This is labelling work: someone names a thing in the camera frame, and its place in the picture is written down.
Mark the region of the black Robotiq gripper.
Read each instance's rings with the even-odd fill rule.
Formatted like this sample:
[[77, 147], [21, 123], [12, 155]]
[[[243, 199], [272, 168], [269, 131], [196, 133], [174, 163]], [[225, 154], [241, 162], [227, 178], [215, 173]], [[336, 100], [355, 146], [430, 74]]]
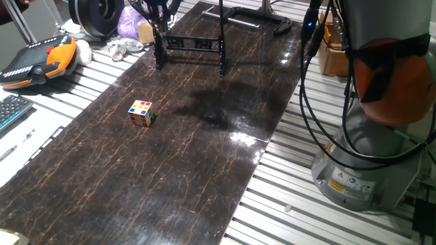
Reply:
[[170, 21], [170, 11], [168, 9], [168, 0], [144, 0], [150, 12], [150, 19], [153, 27], [159, 32], [159, 9], [154, 7], [162, 7], [160, 31], [165, 33], [168, 31], [168, 22]]

